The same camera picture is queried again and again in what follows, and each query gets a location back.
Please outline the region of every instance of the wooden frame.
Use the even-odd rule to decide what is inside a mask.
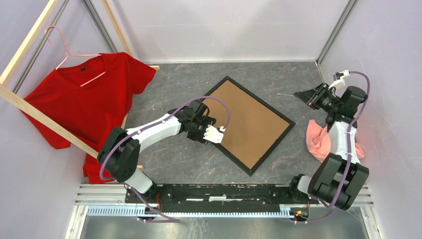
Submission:
[[[17,72],[18,68],[21,66],[24,58],[26,57],[29,49],[33,46],[37,36],[40,34],[40,32],[43,30],[45,24],[47,23],[47,20],[53,13],[55,7],[57,6],[57,3],[59,0],[50,0],[40,16],[38,17],[37,21],[35,22],[34,26],[31,28],[27,36],[25,37],[24,41],[22,42],[21,46],[16,51],[15,55],[12,57],[11,61],[3,71],[3,73],[0,76],[0,97],[4,98],[6,101],[10,102],[12,105],[19,108],[21,111],[25,112],[29,116],[33,117],[40,123],[44,124],[54,132],[58,133],[60,136],[68,140],[70,143],[76,145],[78,148],[85,151],[87,154],[91,155],[92,157],[96,158],[98,155],[98,152],[96,152],[94,149],[89,147],[86,143],[81,141],[79,138],[74,136],[72,133],[70,133],[68,130],[63,128],[61,125],[56,123],[54,120],[46,116],[43,112],[39,111],[37,108],[32,106],[30,103],[25,101],[23,98],[19,97],[15,93],[13,93],[11,90],[7,88],[7,85]],[[106,0],[103,0],[103,4],[105,4],[105,8],[107,10],[107,7],[109,11],[107,10],[107,13],[109,17],[111,18],[111,21],[113,22],[115,30],[119,33],[122,33],[120,27],[117,24],[117,21],[114,18],[113,13],[111,12],[108,3]],[[130,49],[127,45],[127,40],[124,38],[123,34],[119,34],[120,40],[125,46],[125,50],[131,54]],[[151,66],[152,68],[159,70],[159,66]],[[122,127],[124,127],[126,122],[126,117],[123,120]]]

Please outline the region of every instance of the black metal base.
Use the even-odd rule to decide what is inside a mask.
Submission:
[[[142,203],[132,190],[127,192],[126,203]],[[148,203],[160,200],[163,212],[179,213],[279,212],[280,204],[308,203],[306,195],[281,184],[160,184],[144,197]]]

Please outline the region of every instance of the speckled gray floor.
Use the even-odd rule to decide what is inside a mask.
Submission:
[[[310,119],[323,125],[325,112],[314,111],[290,96],[321,83],[314,62],[163,64],[144,93],[134,96],[126,128],[141,126],[191,98],[204,95],[225,76],[239,82],[296,125],[258,170],[248,176],[212,144],[185,134],[166,138],[146,150],[138,164],[156,183],[289,183],[293,176],[312,176],[320,163],[306,148]]]

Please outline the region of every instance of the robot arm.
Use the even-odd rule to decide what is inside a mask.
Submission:
[[[113,176],[117,182],[125,182],[136,188],[140,193],[145,193],[153,185],[152,180],[137,168],[139,154],[150,145],[173,135],[183,132],[188,133],[188,138],[207,144],[221,143],[224,131],[220,131],[213,125],[216,120],[204,115],[207,106],[201,101],[193,101],[184,107],[174,116],[170,116],[174,110],[169,111],[161,118],[140,127],[130,128],[126,131],[120,127],[114,128],[107,138],[98,160],[102,164],[111,152],[111,149],[124,137],[138,132],[129,138],[123,150],[117,150],[108,160],[105,169]]]
[[[343,78],[348,75],[348,71],[335,73],[334,79],[337,85],[343,85],[341,81],[344,83]],[[332,202],[337,189],[341,187],[337,200],[334,200],[334,205],[330,206],[347,210],[369,175],[369,169],[360,165],[356,155],[357,124],[354,123],[350,132],[348,132],[348,127],[354,120],[358,106],[365,102],[368,96],[362,89],[349,86],[340,98],[335,95],[335,88],[332,85],[322,83],[312,90],[294,93],[295,97],[310,108],[314,110],[322,108],[328,113],[325,122],[328,124],[331,150],[312,178],[301,174],[294,177],[291,184],[293,185],[292,188],[296,187],[300,192],[325,202]],[[351,142],[350,149],[348,148],[348,140]],[[349,170],[346,172],[349,154],[351,155],[351,162]],[[334,179],[336,174],[346,175],[343,185],[340,185],[341,181]]]

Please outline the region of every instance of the pink cloth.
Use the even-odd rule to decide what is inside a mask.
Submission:
[[[331,139],[327,131],[327,126],[322,128],[315,120],[310,120],[308,129],[306,130],[306,145],[308,146],[309,152],[322,163],[331,150]],[[357,157],[365,157],[360,145],[358,143],[355,145]]]

